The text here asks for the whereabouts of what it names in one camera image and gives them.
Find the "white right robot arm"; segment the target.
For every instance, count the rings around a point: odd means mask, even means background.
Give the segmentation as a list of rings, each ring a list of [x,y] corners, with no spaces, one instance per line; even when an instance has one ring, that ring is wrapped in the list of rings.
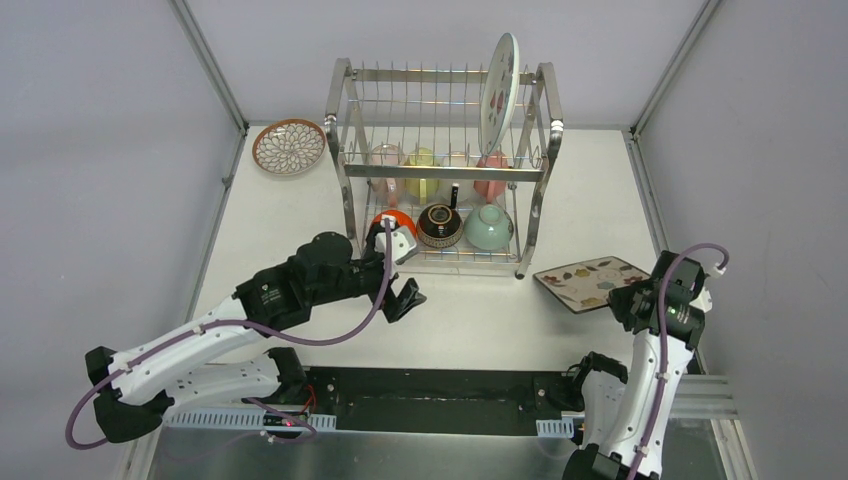
[[[631,366],[591,352],[567,384],[585,414],[566,479],[658,479],[671,406],[705,328],[695,300],[706,274],[697,261],[661,253],[650,277],[612,290],[615,319],[633,333]]]

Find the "beige bowl dark rim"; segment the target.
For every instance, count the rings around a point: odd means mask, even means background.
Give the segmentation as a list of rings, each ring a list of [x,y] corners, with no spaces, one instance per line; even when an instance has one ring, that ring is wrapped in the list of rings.
[[[425,246],[446,249],[456,245],[463,235],[463,220],[449,205],[427,206],[417,220],[417,237]]]

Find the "square floral plate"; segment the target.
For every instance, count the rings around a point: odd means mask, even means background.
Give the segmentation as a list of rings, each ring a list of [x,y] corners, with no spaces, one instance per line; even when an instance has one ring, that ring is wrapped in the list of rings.
[[[533,278],[574,314],[605,308],[609,292],[649,278],[616,256],[575,262],[537,272]]]

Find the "orange plastic bowl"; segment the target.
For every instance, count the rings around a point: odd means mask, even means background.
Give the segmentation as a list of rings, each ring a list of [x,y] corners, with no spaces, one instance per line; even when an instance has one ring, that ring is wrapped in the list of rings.
[[[385,216],[391,217],[393,219],[391,227],[392,231],[396,231],[400,228],[406,227],[409,230],[409,233],[406,234],[405,237],[407,239],[410,239],[413,243],[417,242],[417,230],[415,222],[408,214],[398,209],[383,210],[372,219],[366,237],[368,241],[373,240],[378,233],[383,231]]]

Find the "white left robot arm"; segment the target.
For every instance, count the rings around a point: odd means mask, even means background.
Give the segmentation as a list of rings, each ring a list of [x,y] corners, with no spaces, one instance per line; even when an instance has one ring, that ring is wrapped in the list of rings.
[[[322,232],[285,262],[257,272],[216,307],[144,345],[85,355],[97,425],[108,443],[141,438],[177,414],[241,400],[295,404],[306,398],[306,373],[294,350],[314,340],[288,329],[309,321],[321,305],[367,296],[365,322],[383,313],[394,323],[425,302],[415,280],[391,289],[394,268],[416,254],[407,227],[372,227],[363,254],[349,240]]]

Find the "white ribbed mug black rim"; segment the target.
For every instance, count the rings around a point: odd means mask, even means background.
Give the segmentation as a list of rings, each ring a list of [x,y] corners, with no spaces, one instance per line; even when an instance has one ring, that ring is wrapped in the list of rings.
[[[468,158],[465,152],[462,151],[452,151],[448,154],[448,156],[442,161],[442,165],[444,167],[467,167],[468,166]],[[468,201],[473,194],[474,190],[474,181],[471,179],[440,179],[439,180],[439,188],[438,195],[444,199],[450,201],[452,198],[453,186],[456,185],[458,187],[457,190],[457,205],[460,205],[463,202]]]

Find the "mint green bowl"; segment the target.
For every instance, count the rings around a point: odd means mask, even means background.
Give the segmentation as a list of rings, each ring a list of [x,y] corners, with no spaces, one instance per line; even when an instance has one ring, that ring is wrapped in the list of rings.
[[[514,235],[514,222],[509,214],[494,204],[485,204],[471,211],[464,221],[467,240],[484,251],[506,248]]]

